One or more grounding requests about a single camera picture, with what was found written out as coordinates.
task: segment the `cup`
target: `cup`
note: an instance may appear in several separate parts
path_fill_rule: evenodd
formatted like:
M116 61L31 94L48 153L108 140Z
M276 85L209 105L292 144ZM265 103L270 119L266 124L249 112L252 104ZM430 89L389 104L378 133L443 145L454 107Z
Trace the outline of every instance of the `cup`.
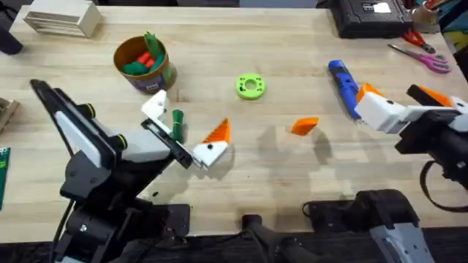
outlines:
M124 76L137 90L145 94L155 94L160 90L167 90L176 81L176 71L169 63L169 55L166 47L161 43L165 57L161 65L152 72L144 75L133 76L125 74L122 68L125 64L130 64L136 61L137 57L148 51L144 37L133 37L123 42L114 53L114 65L117 70Z

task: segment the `wooden tabletop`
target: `wooden tabletop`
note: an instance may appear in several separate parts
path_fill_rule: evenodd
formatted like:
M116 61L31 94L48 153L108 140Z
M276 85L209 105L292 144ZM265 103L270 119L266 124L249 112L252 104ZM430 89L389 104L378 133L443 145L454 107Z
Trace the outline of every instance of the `wooden tabletop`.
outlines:
M10 168L0 242L51 240L67 200L59 195L69 157L29 80L60 87L76 102L90 102L112 129L140 129L138 93L114 68L113 51L125 39L154 32L178 71L168 91L171 109L185 112L187 147L201 141L224 117L232 146L209 172L173 163L142 194L157 203L192 206L191 234L234 233L243 214L258 213L267 226L309 231L301 204L354 198L368 189L402 191L422 226L466 226L468 216L438 210L424 197L418 176L427 155L403 156L397 135L351 121L341 105L327 65L345 62L358 84L371 83L389 99L416 104L405 94L424 85L468 99L468 85L440 34L424 36L446 55L453 71L438 75L391 50L393 43L422 52L401 39L339 39L323 9L218 9L100 7L104 18L91 39L37 34L22 18L11 32L24 45L16 56L0 54L1 96L21 103L0 134L10 146ZM240 99L237 76L255 72L267 91L256 101ZM287 127L302 117L319 117L312 134L298 137ZM429 175L434 198L465 205L466 192ZM156 198L151 197L155 191Z

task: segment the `red scissors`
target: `red scissors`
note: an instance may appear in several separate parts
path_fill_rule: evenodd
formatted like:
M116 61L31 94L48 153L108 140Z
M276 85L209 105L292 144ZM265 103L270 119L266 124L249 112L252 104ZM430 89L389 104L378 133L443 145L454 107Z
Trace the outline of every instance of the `red scissors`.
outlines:
M433 72L440 74L447 74L450 72L450 67L447 65L447 61L445 59L441 59L439 56L414 53L391 44L388 44L388 46L425 64Z
M414 29L408 29L408 31L403 35L403 39L408 41L409 43L413 45L417 45L418 47L421 47L424 49L429 54L434 54L436 53L436 50L427 44L421 34L419 32L415 31Z

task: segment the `green washer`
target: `green washer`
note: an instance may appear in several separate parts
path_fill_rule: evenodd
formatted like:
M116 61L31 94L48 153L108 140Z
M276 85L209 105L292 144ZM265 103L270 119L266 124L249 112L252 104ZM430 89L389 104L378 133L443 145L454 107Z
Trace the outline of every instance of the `green washer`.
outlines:
M242 99L258 99L263 95L265 89L265 81L254 73L241 75L235 83L235 90Z

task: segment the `orange triangle piece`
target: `orange triangle piece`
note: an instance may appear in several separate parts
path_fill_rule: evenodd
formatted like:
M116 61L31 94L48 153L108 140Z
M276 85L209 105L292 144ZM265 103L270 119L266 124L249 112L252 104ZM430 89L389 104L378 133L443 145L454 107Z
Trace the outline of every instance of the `orange triangle piece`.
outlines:
M418 88L424 93L428 94L432 99L435 99L437 102L440 104L446 106L446 107L452 107L452 104L450 103L450 99L440 93L437 93L435 91L432 91L428 88L424 88L423 86L418 86Z
M380 96L384 97L383 94L381 94L378 90L376 90L374 87L372 87L371 84L369 84L369 83L364 83L364 84L361 86L361 88L359 89L358 94L356 94L356 102L357 102L357 103L359 103L359 102L361 101L361 99L364 97L364 94L365 94L366 92L372 92L372 93L375 93L375 94L377 94L377 95L380 95Z
M225 118L218 126L216 129L214 129L210 135L208 135L202 143L207 143L207 142L220 142L220 141L225 141L229 143L229 133L230 133L230 128L229 128L229 121L227 118Z
M308 134L318 122L319 118L317 117L298 119L291 128L291 133L304 136Z

